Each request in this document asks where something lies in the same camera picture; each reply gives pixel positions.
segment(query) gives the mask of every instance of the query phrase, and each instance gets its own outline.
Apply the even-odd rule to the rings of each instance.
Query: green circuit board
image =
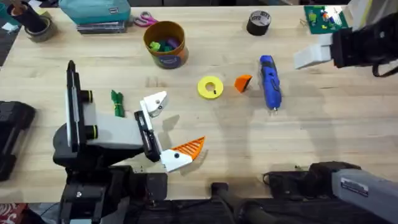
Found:
[[[304,6],[304,12],[311,34],[329,34],[348,28],[341,6]]]

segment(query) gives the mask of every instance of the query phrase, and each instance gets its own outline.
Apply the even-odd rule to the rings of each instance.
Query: orange gripper pad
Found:
[[[174,147],[172,150],[184,153],[194,160],[199,155],[204,143],[205,137],[203,136],[202,138],[182,144],[181,146]]]
[[[236,78],[235,80],[235,88],[240,92],[243,93],[248,87],[248,84],[251,80],[252,76],[251,75],[241,75],[240,77]]]

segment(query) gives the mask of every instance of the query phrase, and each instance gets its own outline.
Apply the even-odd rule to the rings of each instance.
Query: label sticker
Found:
[[[117,7],[109,8],[109,12],[110,12],[111,14],[119,13],[119,8],[117,8]]]
[[[344,189],[350,190],[352,192],[355,192],[357,194],[360,194],[364,197],[369,196],[369,187],[368,186],[358,183],[358,182],[355,182],[353,180],[346,179],[344,177],[341,178],[341,187]]]
[[[254,11],[250,15],[250,21],[257,26],[268,26],[271,23],[271,16],[264,11]]]
[[[158,59],[165,68],[177,68],[181,65],[181,58],[176,55],[159,56]]]

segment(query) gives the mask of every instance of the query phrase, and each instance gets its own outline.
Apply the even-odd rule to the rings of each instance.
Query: gray tape roll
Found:
[[[46,16],[40,16],[40,18],[47,24],[47,27],[44,30],[40,32],[31,32],[25,27],[25,32],[29,34],[29,39],[36,43],[48,40],[57,32],[57,27],[50,18]]]

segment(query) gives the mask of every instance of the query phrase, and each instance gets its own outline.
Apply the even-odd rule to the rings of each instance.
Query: orange container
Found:
[[[151,42],[159,42],[169,38],[177,39],[180,45],[168,52],[157,52],[149,47]],[[185,34],[180,25],[172,21],[157,22],[145,31],[144,42],[155,63],[162,68],[178,68],[188,58],[188,49],[185,46]]]

